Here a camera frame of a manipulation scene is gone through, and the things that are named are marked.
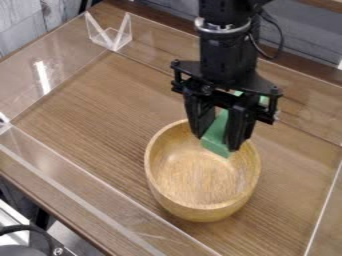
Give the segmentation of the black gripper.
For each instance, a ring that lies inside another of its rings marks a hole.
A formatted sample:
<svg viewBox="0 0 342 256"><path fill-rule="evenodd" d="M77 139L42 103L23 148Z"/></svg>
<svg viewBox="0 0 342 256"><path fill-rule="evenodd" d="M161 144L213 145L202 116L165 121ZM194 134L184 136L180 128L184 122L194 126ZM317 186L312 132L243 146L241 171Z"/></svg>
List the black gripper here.
<svg viewBox="0 0 342 256"><path fill-rule="evenodd" d="M194 20L198 33L198 59L174 60L172 90L184 95L190 132L197 139L214 120L214 108L228 110L225 142L230 152L249 139L256 120L275 121L280 89L256 72L260 22L253 16L241 22L214 24Z"/></svg>

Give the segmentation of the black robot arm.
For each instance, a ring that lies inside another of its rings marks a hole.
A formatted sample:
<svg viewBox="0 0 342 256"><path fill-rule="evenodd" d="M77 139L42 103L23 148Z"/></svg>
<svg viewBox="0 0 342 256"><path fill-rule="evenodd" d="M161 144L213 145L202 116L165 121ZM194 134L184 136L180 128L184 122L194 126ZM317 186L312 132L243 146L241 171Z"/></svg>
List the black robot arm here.
<svg viewBox="0 0 342 256"><path fill-rule="evenodd" d="M251 138L255 123L275 122L280 88L256 71L260 22L273 19L264 11L272 0L198 0L194 29L198 59L174 60L172 90L182 95L192 134L202 138L216 119L228 112L220 143L233 152Z"/></svg>

